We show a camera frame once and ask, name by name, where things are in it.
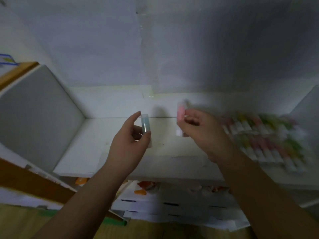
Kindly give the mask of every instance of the white shelf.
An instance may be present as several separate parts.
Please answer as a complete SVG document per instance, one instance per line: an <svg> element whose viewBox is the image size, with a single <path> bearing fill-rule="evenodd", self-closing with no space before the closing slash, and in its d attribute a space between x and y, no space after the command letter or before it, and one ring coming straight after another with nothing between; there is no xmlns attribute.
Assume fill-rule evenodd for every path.
<svg viewBox="0 0 319 239"><path fill-rule="evenodd" d="M107 159L113 137L125 118L87 119L54 169L62 176L91 177ZM135 122L141 125L140 119ZM150 118L153 147L147 149L131 180L152 180L201 185L225 185L218 166L210 162L191 138L175 136L176 118ZM300 189L319 190L319 162L306 166L303 175L281 167L262 167L277 183Z"/></svg>

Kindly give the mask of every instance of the floor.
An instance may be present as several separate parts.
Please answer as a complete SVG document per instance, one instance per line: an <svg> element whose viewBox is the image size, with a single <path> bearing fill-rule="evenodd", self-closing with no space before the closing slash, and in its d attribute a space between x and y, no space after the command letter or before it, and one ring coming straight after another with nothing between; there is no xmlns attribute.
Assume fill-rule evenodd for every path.
<svg viewBox="0 0 319 239"><path fill-rule="evenodd" d="M30 238L48 220L41 210L0 204L0 238L25 239ZM250 239L256 238L250 228L235 232L218 230L208 227L173 223L151 223L131 220L125 227L101 225L95 239Z"/></svg>

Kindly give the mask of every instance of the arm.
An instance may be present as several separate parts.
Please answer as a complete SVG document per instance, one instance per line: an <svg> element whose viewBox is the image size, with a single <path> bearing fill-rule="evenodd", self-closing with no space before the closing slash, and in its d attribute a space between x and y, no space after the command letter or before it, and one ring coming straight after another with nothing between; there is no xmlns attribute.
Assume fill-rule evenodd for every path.
<svg viewBox="0 0 319 239"><path fill-rule="evenodd" d="M195 109L185 114L178 125L217 163L258 238L319 237L319 224L229 140L214 117Z"/></svg>
<svg viewBox="0 0 319 239"><path fill-rule="evenodd" d="M93 238L111 207L118 188L136 168L151 139L130 116L115 135L103 167L33 238Z"/></svg>

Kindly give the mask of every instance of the forearm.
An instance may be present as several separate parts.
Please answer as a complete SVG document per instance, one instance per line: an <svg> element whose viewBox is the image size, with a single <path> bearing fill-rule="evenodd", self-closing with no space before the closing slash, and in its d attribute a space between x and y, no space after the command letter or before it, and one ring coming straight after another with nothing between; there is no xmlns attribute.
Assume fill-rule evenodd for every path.
<svg viewBox="0 0 319 239"><path fill-rule="evenodd" d="M34 238L93 238L124 179L104 165Z"/></svg>
<svg viewBox="0 0 319 239"><path fill-rule="evenodd" d="M258 238L318 235L317 222L237 148L217 164Z"/></svg>

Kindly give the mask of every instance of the finger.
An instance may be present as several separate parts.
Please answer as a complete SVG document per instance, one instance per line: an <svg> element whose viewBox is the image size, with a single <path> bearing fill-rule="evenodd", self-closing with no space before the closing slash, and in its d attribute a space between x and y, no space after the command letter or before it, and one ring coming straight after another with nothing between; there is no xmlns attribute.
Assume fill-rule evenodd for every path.
<svg viewBox="0 0 319 239"><path fill-rule="evenodd" d="M133 134L132 136L134 140L140 140L142 138L142 135L137 133Z"/></svg>
<svg viewBox="0 0 319 239"><path fill-rule="evenodd" d="M137 118L141 115L141 112L135 112L132 116L126 119L124 122L122 128L129 129L134 126L134 122L137 120Z"/></svg>
<svg viewBox="0 0 319 239"><path fill-rule="evenodd" d="M203 118L203 116L207 115L206 112L202 112L200 110L197 109L186 109L185 110L185 116L191 116L191 117L195 117L199 120L201 120Z"/></svg>
<svg viewBox="0 0 319 239"><path fill-rule="evenodd" d="M186 133L188 136L193 137L197 132L199 126L195 126L187 123L186 121L180 120L177 122L177 125L181 128L181 130Z"/></svg>
<svg viewBox="0 0 319 239"><path fill-rule="evenodd" d="M133 133L134 133L134 134L142 134L142 133L143 133L143 130L142 130L142 128L141 128L140 126L134 125L134 126L133 126Z"/></svg>
<svg viewBox="0 0 319 239"><path fill-rule="evenodd" d="M188 116L188 117L185 117L184 120L185 120L185 122L192 124L192 125L195 125L195 126L200 125L199 119L196 117Z"/></svg>
<svg viewBox="0 0 319 239"><path fill-rule="evenodd" d="M150 141L151 141L151 132L150 131L144 133L142 138L138 141L139 149L140 149L140 151L143 152L143 154L145 153L148 145L150 144Z"/></svg>

